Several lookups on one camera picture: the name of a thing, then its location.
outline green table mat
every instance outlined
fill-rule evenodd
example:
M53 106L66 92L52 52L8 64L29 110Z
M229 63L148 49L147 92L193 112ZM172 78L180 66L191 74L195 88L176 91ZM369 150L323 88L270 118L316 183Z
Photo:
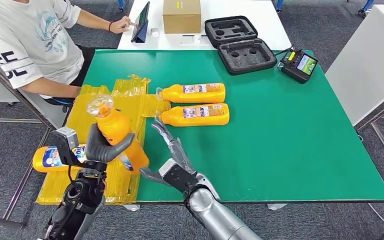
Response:
M384 201L384 182L319 66L300 84L277 68L231 76L215 50L99 50L84 84L111 91L130 74L150 78L149 93L225 84L227 125L168 127L223 202ZM157 171L170 154L151 122L144 150ZM138 202L182 200L173 187L140 180Z

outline cable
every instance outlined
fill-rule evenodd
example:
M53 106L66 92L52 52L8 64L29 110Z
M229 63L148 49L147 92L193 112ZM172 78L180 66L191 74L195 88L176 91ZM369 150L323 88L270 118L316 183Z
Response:
M367 203L370 208L373 210L373 212L380 218L380 220L382 220L382 222L384 222L384 218L375 210L375 208L370 204L370 203Z
M191 209L191 205L189 204L189 198L190 198L191 195L192 195L191 185L188 184L188 185L187 185L187 188L188 188L188 190L187 190L187 194L186 194L186 196L184 197L183 204L184 204L184 206L186 207L186 209L189 211L189 213L192 214L192 216L198 221L198 223L200 223L204 228L206 228L205 225L204 225L204 223L203 223L203 221L201 221L201 219L199 219L199 218L195 215L194 211L192 211L192 209Z
M289 51L290 49L291 49L291 48L289 47L289 48L287 48L287 49L285 49L285 50L282 50L282 51L280 51L280 52L276 52L275 56L280 55L280 54L283 54L283 53L286 53L286 52Z
M73 178L72 178L72 166L71 165L68 165L68 178L70 179L70 183L72 183Z

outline open carrying case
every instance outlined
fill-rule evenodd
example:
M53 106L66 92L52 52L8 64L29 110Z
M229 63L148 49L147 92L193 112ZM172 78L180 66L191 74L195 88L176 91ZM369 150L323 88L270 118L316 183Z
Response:
M278 62L245 16L206 20L205 33L231 75L272 68Z

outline black cable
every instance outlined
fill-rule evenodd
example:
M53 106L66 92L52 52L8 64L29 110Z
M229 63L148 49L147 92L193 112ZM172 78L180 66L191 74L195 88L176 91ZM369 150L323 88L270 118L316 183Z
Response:
M68 178L70 179L70 183L72 183L73 178L72 178L72 166L71 165L68 165Z
M198 221L198 223L200 223L204 228L206 228L205 227L205 225L204 225L204 223L203 223L203 221L201 221L201 219L199 219L196 215L195 215L195 213L194 213L194 211L192 211L192 209L191 209L191 205L189 204L189 198L191 197L191 195L192 195L192 189L191 189L191 186L190 185L187 185L187 188L188 188L188 190L187 190L187 195L184 197L184 201L183 201L183 204L184 204L184 206L186 207L186 209L189 211L189 213Z
M282 51L280 51L280 52L277 52L274 56L277 56L277 55L286 53L286 52L289 51L290 49L291 49L291 48L289 47L289 48L287 48L287 49L285 49L285 50L282 50Z

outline black shorts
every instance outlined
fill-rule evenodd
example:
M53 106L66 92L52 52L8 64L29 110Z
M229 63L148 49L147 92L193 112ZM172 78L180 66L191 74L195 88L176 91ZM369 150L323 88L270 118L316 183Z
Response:
M95 55L95 47L85 47L77 45L81 50L84 58L83 66L81 66L78 76L70 83L71 86L81 87L85 81L86 74L88 73L89 67L91 65L92 59ZM52 105L62 105L62 106L71 106L76 98L74 97L52 97L45 99L46 102Z

